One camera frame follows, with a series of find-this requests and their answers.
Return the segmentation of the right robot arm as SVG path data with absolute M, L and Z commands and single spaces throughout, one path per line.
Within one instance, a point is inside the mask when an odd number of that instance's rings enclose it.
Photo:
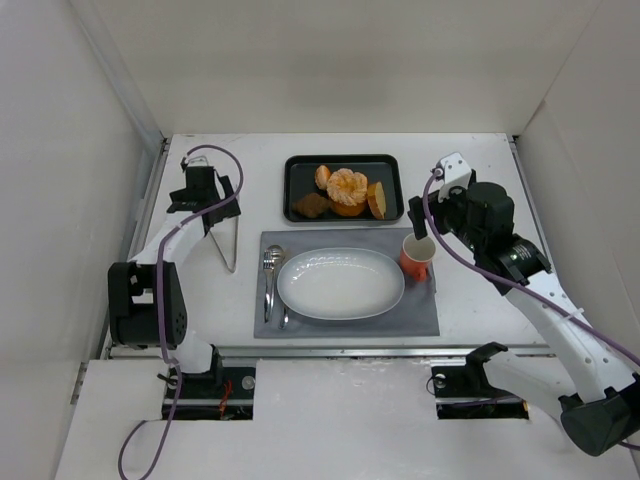
M 514 394 L 559 421 L 597 457 L 639 431 L 639 358 L 595 331 L 565 295 L 547 257 L 514 231 L 513 200 L 490 182 L 425 190 L 409 201 L 418 239 L 454 235 L 473 255 L 463 266 L 487 279 L 534 326 L 565 376 L 535 369 L 489 342 L 465 358 L 465 383 L 480 396 Z

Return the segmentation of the metal tongs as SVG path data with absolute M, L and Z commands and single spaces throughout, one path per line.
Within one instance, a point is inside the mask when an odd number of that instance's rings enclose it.
M 194 153 L 193 155 L 186 155 L 180 162 L 180 166 L 185 175 L 187 167 L 214 167 L 220 176 L 224 176 L 213 165 L 212 161 L 207 158 L 205 154 Z M 234 194 L 232 197 L 224 201 L 224 204 L 231 201 L 234 197 L 238 199 L 239 193 L 237 192 L 237 186 L 233 186 L 230 178 Z M 208 213 L 211 210 L 216 209 L 216 206 L 210 207 L 207 210 L 203 210 L 199 213 L 195 213 L 200 216 Z M 223 266 L 229 273 L 235 273 L 238 262 L 238 243 L 239 243 L 239 220 L 238 217 L 231 219 L 225 219 L 224 221 L 217 223 L 206 234 L 211 244 L 214 246 L 219 258 L 221 259 Z

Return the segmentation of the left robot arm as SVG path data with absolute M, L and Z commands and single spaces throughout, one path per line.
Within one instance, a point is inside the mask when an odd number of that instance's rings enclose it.
M 156 236 L 126 262 L 108 270 L 110 335 L 117 346 L 158 348 L 187 375 L 203 375 L 215 363 L 215 347 L 189 328 L 179 270 L 214 225 L 240 215 L 228 176 L 212 166 L 188 167 L 186 186 L 171 204 Z

